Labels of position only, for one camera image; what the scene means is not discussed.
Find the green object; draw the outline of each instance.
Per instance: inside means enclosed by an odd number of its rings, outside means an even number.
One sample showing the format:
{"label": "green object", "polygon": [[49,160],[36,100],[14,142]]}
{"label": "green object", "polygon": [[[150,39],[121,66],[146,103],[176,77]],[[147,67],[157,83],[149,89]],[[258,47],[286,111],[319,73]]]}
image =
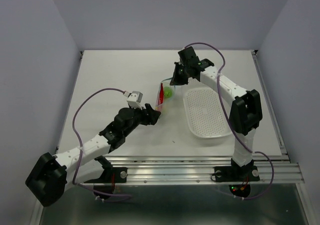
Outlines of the green object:
{"label": "green object", "polygon": [[165,86],[163,88],[163,95],[164,95],[165,99],[171,98],[173,93],[174,92],[172,91],[172,89],[169,86]]}

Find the wall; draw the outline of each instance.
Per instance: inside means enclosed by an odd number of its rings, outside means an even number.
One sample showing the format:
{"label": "wall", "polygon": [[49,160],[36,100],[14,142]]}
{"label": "wall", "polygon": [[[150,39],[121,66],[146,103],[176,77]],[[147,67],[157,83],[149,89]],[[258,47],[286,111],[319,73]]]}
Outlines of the wall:
{"label": "wall", "polygon": [[52,0],[0,0],[0,224],[29,224],[25,180],[54,152],[79,50]]}
{"label": "wall", "polygon": [[84,49],[257,49],[287,0],[54,0]]}
{"label": "wall", "polygon": [[288,0],[258,52],[281,133],[320,218],[320,0]]}

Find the white table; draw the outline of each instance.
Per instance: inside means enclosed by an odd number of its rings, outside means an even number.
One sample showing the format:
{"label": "white table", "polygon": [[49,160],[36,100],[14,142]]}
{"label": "white table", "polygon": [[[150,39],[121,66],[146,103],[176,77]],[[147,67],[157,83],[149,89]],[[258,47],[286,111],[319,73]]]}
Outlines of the white table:
{"label": "white table", "polygon": [[[155,106],[159,83],[170,78],[178,50],[86,50],[76,79],[70,107],[59,143],[58,152],[79,145],[72,130],[72,119],[79,105],[102,88],[140,91],[142,103]],[[251,51],[223,50],[226,66],[222,71],[232,81],[248,90],[256,89],[261,96],[263,119],[254,137],[253,149],[270,156],[280,156],[279,139],[264,97]],[[196,50],[200,59],[211,60],[218,68],[222,59],[213,50]],[[234,150],[232,135],[219,139],[199,139],[191,134],[186,120],[182,96],[177,88],[170,102],[169,113],[155,126],[138,126],[126,142],[108,156],[231,156]],[[127,107],[121,93],[106,91],[92,98],[80,111],[76,128],[82,140],[88,141],[113,121],[119,109]]]}

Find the white basket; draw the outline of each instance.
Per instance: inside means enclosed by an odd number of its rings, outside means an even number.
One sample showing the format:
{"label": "white basket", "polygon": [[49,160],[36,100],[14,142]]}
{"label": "white basket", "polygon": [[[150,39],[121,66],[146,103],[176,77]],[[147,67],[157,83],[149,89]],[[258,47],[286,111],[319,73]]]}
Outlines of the white basket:
{"label": "white basket", "polygon": [[[198,138],[221,138],[231,134],[218,94],[210,87],[189,79],[182,86],[183,104],[190,131]],[[224,101],[227,114],[230,106]]]}

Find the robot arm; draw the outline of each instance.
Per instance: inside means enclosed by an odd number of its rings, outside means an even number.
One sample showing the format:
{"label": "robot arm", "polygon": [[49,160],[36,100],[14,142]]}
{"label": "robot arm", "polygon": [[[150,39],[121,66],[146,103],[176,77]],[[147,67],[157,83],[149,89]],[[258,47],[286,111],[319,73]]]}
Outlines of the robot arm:
{"label": "robot arm", "polygon": [[142,93],[137,91],[127,93],[129,107],[120,109],[114,121],[83,144],[83,147],[78,146],[53,156],[47,152],[39,158],[25,184],[44,207],[55,203],[72,187],[80,149],[83,151],[80,166],[85,171],[82,173],[81,181],[76,181],[77,183],[96,178],[97,174],[90,172],[96,164],[93,160],[98,161],[105,171],[111,170],[112,165],[102,155],[119,148],[138,125],[157,123],[161,112],[153,110],[148,103],[145,104],[145,108],[141,107],[142,96]]}
{"label": "robot arm", "polygon": [[[185,85],[188,84],[189,78],[193,78],[218,92],[218,69],[210,60],[200,60],[192,46],[179,51],[178,54],[180,62],[175,62],[170,85]],[[238,86],[222,74],[220,74],[220,91],[222,98],[231,107],[229,121],[233,130],[252,151],[255,129],[262,119],[259,93],[256,90],[248,91]],[[241,177],[240,179],[246,177],[253,167],[252,153],[236,139],[231,164],[237,170],[236,173]]]}

